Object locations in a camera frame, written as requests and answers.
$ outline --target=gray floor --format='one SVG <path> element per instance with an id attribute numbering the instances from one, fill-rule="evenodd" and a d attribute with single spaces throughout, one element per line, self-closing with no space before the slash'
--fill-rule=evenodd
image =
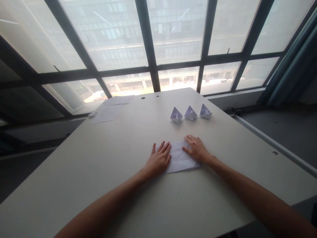
<path id="1" fill-rule="evenodd" d="M 51 153 L 52 151 L 0 160 L 0 203 L 2 203 Z"/>
<path id="2" fill-rule="evenodd" d="M 317 168 L 317 106 L 286 105 L 249 112 L 241 117 Z"/>
<path id="3" fill-rule="evenodd" d="M 316 105 L 284 105 L 245 113 L 240 117 L 317 168 L 314 150 L 317 142 Z M 314 203 L 317 203 L 317 196 L 293 208 L 310 221 Z M 239 238 L 274 237 L 259 221 L 238 229 L 237 234 Z"/>

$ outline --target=paper boat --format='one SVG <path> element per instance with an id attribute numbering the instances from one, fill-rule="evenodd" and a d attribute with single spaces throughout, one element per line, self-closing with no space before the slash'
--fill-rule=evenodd
<path id="1" fill-rule="evenodd" d="M 205 104 L 202 105 L 199 116 L 210 119 L 212 112 L 209 111 L 209 109 L 205 106 Z"/>
<path id="2" fill-rule="evenodd" d="M 182 120 L 182 117 L 183 115 L 179 112 L 179 110 L 176 109 L 176 107 L 174 107 L 171 115 L 171 120 L 178 124 Z"/>
<path id="3" fill-rule="evenodd" d="M 197 117 L 196 112 L 192 109 L 191 106 L 188 107 L 185 116 L 187 119 L 194 120 Z"/>

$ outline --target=window frame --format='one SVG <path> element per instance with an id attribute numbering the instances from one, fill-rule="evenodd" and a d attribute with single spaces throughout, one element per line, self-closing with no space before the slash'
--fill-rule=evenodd
<path id="1" fill-rule="evenodd" d="M 50 104 L 52 104 L 62 115 L 64 119 L 69 118 L 78 118 L 87 116 L 88 113 L 80 114 L 80 115 L 73 115 L 71 114 L 56 98 L 54 98 L 44 87 L 45 84 L 52 84 L 52 83 L 60 83 L 60 82 L 69 82 L 69 81 L 78 81 L 78 80 L 85 80 L 95 78 L 98 83 L 100 84 L 101 88 L 105 92 L 108 98 L 111 98 L 112 95 L 106 84 L 104 83 L 104 77 L 111 77 L 111 76 L 120 76 L 120 75 L 127 75 L 127 74 L 138 74 L 138 73 L 145 73 L 149 72 L 152 79 L 153 89 L 154 92 L 160 92 L 160 84 L 159 84 L 159 75 L 158 71 L 161 70 L 168 70 L 168 69 L 178 69 L 178 68 L 188 68 L 188 67 L 199 67 L 198 72 L 198 80 L 197 80 L 197 92 L 200 93 L 201 90 L 201 83 L 203 77 L 203 71 L 205 65 L 213 65 L 213 64 L 221 64 L 221 63 L 231 63 L 231 62 L 238 62 L 241 61 L 240 67 L 236 73 L 236 76 L 232 82 L 232 86 L 229 91 L 227 92 L 220 92 L 216 94 L 209 94 L 203 95 L 204 97 L 210 95 L 220 95 L 226 94 L 230 92 L 236 91 L 245 91 L 254 88 L 247 88 L 247 89 L 240 89 L 236 90 L 239 80 L 242 76 L 242 73 L 247 65 L 249 60 L 256 60 L 256 59 L 265 59 L 265 58 L 272 58 L 272 57 L 279 57 L 279 60 L 273 67 L 272 71 L 269 73 L 268 77 L 264 81 L 262 86 L 255 87 L 255 88 L 262 88 L 266 87 L 267 82 L 273 75 L 274 71 L 282 61 L 285 54 L 288 52 L 289 48 L 293 44 L 294 40 L 297 38 L 298 34 L 306 24 L 307 20 L 312 15 L 313 11 L 316 9 L 317 0 L 314 1 L 311 8 L 307 12 L 306 16 L 300 23 L 299 27 L 297 28 L 295 34 L 292 36 L 291 40 L 289 41 L 287 47 L 282 52 L 274 52 L 274 53 L 265 53 L 259 55 L 251 55 L 252 50 L 256 44 L 258 36 L 262 30 L 262 27 L 266 21 L 266 18 L 271 10 L 271 7 L 274 3 L 274 0 L 262 0 L 259 4 L 257 13 L 251 25 L 249 34 L 247 36 L 245 45 L 243 47 L 242 52 L 240 53 L 230 53 L 230 54 L 223 54 L 223 55 L 208 55 L 209 45 L 211 40 L 213 22 L 216 13 L 216 6 L 217 0 L 208 0 L 207 4 L 207 11 L 206 11 L 206 19 L 205 19 L 205 28 L 204 28 L 204 37 L 202 43 L 202 53 L 200 60 L 197 61 L 189 61 L 189 62 L 180 62 L 180 63 L 170 63 L 170 64 L 156 64 L 156 58 L 154 53 L 154 46 L 153 46 L 153 39 L 152 34 L 148 34 L 151 32 L 150 26 L 150 19 L 149 19 L 149 12 L 146 0 L 136 0 L 136 8 L 138 12 L 138 18 L 141 26 L 142 37 L 145 46 L 145 52 L 147 56 L 148 66 L 144 67 L 135 67 L 135 68 L 125 68 L 125 69 L 115 69 L 115 70 L 106 70 L 106 71 L 98 71 L 96 66 L 94 65 L 93 61 L 91 60 L 88 52 L 86 51 L 83 43 L 81 42 L 79 36 L 77 35 L 75 29 L 73 28 L 69 18 L 67 17 L 63 7 L 59 3 L 59 1 L 51 1 L 51 0 L 44 0 L 51 12 L 53 13 L 54 17 L 56 18 L 57 22 L 61 26 L 62 30 L 68 37 L 69 41 L 75 48 L 76 52 L 80 56 L 81 60 L 83 61 L 86 69 L 79 69 L 79 70 L 71 70 L 71 71 L 63 71 L 63 72 L 52 72 L 52 73 L 41 73 L 38 74 L 6 41 L 4 38 L 0 36 L 0 59 L 10 67 L 22 80 L 18 81 L 7 81 L 7 82 L 0 82 L 0 90 L 1 89 L 9 89 L 15 87 L 26 87 L 30 86 L 35 91 L 37 91 L 45 100 L 47 100 Z M 0 118 L 7 122 L 8 124 L 2 126 L 1 128 L 7 128 L 12 126 L 19 126 L 18 122 L 14 119 L 8 117 L 4 113 L 1 112 L 0 109 Z"/>

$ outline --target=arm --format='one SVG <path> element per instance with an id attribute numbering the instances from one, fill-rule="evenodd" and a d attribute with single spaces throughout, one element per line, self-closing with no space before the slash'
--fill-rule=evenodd
<path id="1" fill-rule="evenodd" d="M 162 174 L 171 159 L 170 143 L 162 142 L 157 152 L 155 143 L 145 167 L 129 180 L 90 204 L 73 218 L 55 238 L 98 237 L 122 211 L 127 201 L 148 180 Z"/>
<path id="2" fill-rule="evenodd" d="M 199 137 L 184 139 L 193 159 L 210 166 L 238 195 L 250 211 L 277 237 L 317 237 L 317 229 L 273 193 L 211 155 Z"/>

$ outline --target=blue curtain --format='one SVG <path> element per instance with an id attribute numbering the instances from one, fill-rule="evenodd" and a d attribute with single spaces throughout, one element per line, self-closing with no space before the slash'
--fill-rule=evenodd
<path id="1" fill-rule="evenodd" d="M 268 106 L 297 101 L 317 77 L 317 8 L 289 48 L 258 100 Z"/>

